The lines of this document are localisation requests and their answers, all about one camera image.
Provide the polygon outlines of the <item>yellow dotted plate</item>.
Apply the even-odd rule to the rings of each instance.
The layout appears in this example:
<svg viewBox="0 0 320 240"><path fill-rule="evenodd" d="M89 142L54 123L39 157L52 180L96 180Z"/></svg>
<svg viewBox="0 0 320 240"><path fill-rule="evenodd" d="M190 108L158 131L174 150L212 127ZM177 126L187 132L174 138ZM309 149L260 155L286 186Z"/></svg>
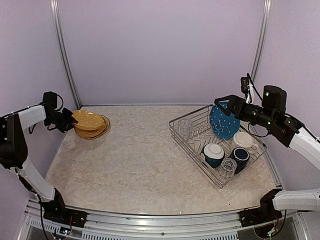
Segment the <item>yellow dotted plate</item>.
<svg viewBox="0 0 320 240"><path fill-rule="evenodd" d="M73 125L80 130L94 131L105 124L100 115L88 110L75 110L72 112L72 117L76 121Z"/></svg>
<svg viewBox="0 0 320 240"><path fill-rule="evenodd" d="M82 130L79 128L74 128L74 131L79 137L87 140L98 138L106 133L110 128L110 120L105 116L102 116L102 119L104 124L96 130Z"/></svg>

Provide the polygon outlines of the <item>blue dotted plate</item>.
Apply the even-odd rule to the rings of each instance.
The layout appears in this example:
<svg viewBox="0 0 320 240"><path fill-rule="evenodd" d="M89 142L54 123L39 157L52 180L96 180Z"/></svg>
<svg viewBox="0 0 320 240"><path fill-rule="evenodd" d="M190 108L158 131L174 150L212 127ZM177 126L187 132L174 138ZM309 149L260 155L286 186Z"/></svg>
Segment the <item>blue dotted plate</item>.
<svg viewBox="0 0 320 240"><path fill-rule="evenodd" d="M217 105L213 105L209 114L213 133L220 139L230 140L238 132L241 121L233 113L225 115Z"/></svg>

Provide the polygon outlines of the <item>cream bird pattern plate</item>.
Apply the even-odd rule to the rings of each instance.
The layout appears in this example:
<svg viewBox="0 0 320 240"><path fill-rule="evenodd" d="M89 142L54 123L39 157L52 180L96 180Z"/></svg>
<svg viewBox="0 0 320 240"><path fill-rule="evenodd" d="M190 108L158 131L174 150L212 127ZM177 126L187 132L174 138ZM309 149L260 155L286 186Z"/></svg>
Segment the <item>cream bird pattern plate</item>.
<svg viewBox="0 0 320 240"><path fill-rule="evenodd" d="M110 120L103 115L100 116L104 121L104 126L102 128L100 127L97 130L85 131L85 135L82 136L84 139L96 139L108 131L108 129L110 128Z"/></svg>

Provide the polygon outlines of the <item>clear glass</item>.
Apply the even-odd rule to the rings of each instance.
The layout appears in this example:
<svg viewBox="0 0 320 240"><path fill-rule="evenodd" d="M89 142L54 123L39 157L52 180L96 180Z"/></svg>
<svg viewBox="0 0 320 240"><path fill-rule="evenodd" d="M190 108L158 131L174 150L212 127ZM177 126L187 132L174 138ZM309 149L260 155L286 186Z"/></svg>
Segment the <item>clear glass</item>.
<svg viewBox="0 0 320 240"><path fill-rule="evenodd" d="M182 118L178 121L177 132L184 139L188 140L192 135L193 123L189 118Z"/></svg>
<svg viewBox="0 0 320 240"><path fill-rule="evenodd" d="M232 159L231 157L227 157L221 162L221 164L217 168L217 171L220 176L226 179L230 179L235 175L237 166L238 165L234 159Z"/></svg>

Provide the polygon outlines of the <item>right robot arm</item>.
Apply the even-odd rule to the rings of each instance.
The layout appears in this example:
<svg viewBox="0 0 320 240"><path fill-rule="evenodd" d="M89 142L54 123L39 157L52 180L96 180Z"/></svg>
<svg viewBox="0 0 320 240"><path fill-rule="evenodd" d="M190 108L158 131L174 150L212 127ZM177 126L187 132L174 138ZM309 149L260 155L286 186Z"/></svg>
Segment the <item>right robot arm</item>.
<svg viewBox="0 0 320 240"><path fill-rule="evenodd" d="M280 87L266 85L261 105L247 103L245 99L228 95L214 100L214 104L226 115L267 130L283 146L306 159L316 169L320 168L320 139L304 123L286 112L287 93ZM244 225L267 222L282 217L282 211L294 210L318 212L320 190L284 190L275 188L266 193L259 207L242 210Z"/></svg>

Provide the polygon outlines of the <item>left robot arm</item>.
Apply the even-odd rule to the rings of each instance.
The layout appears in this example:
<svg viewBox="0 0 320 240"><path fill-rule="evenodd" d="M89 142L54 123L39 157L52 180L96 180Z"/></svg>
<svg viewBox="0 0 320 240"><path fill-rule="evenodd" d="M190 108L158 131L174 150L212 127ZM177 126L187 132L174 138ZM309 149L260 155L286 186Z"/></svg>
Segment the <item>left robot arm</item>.
<svg viewBox="0 0 320 240"><path fill-rule="evenodd" d="M42 102L27 106L0 118L0 164L13 171L23 186L35 194L46 213L63 223L70 218L60 192L38 172L29 158L25 131L43 123L48 131L65 133L77 123L72 111L64 107L63 98L52 91L44 92Z"/></svg>

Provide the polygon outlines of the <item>white mug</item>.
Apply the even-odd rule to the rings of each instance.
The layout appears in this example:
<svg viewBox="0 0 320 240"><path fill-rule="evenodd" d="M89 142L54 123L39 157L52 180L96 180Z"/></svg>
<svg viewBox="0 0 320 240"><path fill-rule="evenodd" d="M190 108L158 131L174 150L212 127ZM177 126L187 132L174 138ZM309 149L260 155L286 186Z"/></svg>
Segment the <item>white mug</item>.
<svg viewBox="0 0 320 240"><path fill-rule="evenodd" d="M235 148L246 149L252 155L259 150L259 146L254 142L253 137L243 131L235 133L232 138L231 149Z"/></svg>

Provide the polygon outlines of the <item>teal white bowl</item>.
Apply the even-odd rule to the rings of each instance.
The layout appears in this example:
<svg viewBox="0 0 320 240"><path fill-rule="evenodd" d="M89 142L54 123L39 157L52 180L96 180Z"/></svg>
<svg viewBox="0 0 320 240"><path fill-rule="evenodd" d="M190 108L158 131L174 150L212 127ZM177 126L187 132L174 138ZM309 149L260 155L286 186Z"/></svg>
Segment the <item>teal white bowl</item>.
<svg viewBox="0 0 320 240"><path fill-rule="evenodd" d="M205 161L212 168L217 168L225 158L224 149L215 143L206 144L202 149L202 153L204 154Z"/></svg>

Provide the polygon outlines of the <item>dark blue mug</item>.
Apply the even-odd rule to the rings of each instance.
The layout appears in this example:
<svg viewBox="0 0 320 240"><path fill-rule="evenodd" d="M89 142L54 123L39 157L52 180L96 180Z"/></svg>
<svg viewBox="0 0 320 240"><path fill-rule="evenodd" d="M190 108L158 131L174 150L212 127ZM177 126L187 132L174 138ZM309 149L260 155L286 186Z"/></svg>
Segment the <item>dark blue mug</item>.
<svg viewBox="0 0 320 240"><path fill-rule="evenodd" d="M237 167L235 169L235 174L239 174L247 166L250 159L249 152L242 147L236 147L232 150L230 157L235 160Z"/></svg>

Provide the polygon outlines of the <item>clear glass front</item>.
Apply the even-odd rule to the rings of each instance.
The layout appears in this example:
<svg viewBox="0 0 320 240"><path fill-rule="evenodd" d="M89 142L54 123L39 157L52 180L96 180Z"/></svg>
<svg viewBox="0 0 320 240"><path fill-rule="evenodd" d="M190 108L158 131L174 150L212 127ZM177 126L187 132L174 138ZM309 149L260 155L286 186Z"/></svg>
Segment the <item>clear glass front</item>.
<svg viewBox="0 0 320 240"><path fill-rule="evenodd" d="M221 164L217 168L217 171L220 176L226 179L230 179L235 175L237 166L238 165L234 159L232 159L231 157L227 157L221 162Z"/></svg>

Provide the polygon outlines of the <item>right aluminium frame post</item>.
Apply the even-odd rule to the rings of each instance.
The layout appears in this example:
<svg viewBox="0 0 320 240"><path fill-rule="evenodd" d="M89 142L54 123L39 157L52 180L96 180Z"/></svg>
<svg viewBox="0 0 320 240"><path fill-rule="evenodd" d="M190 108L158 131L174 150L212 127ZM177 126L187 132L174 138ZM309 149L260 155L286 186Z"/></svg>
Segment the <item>right aluminium frame post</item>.
<svg viewBox="0 0 320 240"><path fill-rule="evenodd" d="M253 66L252 66L251 75L250 75L253 82L255 82L256 80L262 55L263 55L264 45L265 45L267 31L268 31L268 24L270 20L271 5L272 5L271 0L264 1L262 19L261 19L260 30L258 35L258 42L257 42L257 47L256 47L254 59L253 59Z"/></svg>

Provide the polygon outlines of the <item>aluminium frame post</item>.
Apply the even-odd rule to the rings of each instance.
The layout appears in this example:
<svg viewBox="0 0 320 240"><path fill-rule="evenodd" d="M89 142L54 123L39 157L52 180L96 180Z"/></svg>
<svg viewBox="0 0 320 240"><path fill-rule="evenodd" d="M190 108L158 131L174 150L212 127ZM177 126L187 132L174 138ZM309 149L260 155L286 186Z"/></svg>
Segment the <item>aluminium frame post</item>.
<svg viewBox="0 0 320 240"><path fill-rule="evenodd" d="M256 80L262 55L263 55L264 45L265 45L267 31L268 31L268 24L270 20L271 5L272 5L271 0L264 1L262 19L261 19L260 30L258 35L258 42L257 42L257 47L256 47L254 59L253 59L253 66L252 66L251 75L250 75L253 82L255 82Z"/></svg>
<svg viewBox="0 0 320 240"><path fill-rule="evenodd" d="M64 68L64 72L66 75L67 83L68 83L75 107L77 109L81 109L82 103L77 91L76 83L74 81L70 61L68 58L67 48L64 40L63 28L62 28L60 11L59 11L59 2L57 0L50 0L49 2L50 2L55 35L57 38L58 49L60 52L60 57L61 57L62 65Z"/></svg>

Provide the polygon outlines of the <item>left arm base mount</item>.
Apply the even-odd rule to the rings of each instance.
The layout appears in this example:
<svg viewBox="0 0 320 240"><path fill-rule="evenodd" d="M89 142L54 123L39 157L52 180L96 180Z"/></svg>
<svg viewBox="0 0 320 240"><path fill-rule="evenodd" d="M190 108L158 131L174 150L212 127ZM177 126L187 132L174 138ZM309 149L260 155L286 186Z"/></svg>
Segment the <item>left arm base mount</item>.
<svg viewBox="0 0 320 240"><path fill-rule="evenodd" d="M68 225L70 227L84 228L88 213L81 210L71 208L58 208L44 206L43 217L46 220L53 221L55 223Z"/></svg>

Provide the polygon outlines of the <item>left aluminium frame post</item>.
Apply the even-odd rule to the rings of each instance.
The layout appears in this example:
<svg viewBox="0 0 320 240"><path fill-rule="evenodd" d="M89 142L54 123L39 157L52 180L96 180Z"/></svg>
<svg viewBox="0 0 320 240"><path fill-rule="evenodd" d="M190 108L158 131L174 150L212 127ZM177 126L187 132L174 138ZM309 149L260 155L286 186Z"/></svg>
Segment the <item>left aluminium frame post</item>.
<svg viewBox="0 0 320 240"><path fill-rule="evenodd" d="M50 0L49 2L50 2L55 35L57 38L58 49L60 52L60 57L61 57L62 65L64 68L64 72L66 75L67 83L68 83L75 107L77 109L81 109L82 103L77 91L76 83L74 81L70 61L68 58L67 48L64 40L63 28L62 28L60 11L59 11L59 2L57 0Z"/></svg>

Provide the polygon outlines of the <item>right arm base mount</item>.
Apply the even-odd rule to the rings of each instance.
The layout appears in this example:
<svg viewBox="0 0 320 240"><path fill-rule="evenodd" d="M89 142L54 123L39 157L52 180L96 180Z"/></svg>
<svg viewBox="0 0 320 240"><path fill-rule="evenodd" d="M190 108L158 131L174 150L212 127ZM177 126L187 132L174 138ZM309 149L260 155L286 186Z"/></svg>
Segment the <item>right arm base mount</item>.
<svg viewBox="0 0 320 240"><path fill-rule="evenodd" d="M249 227L259 225L274 220L279 220L282 217L282 212L278 210L271 210L263 212L260 207L245 208L239 212L240 223L242 227Z"/></svg>

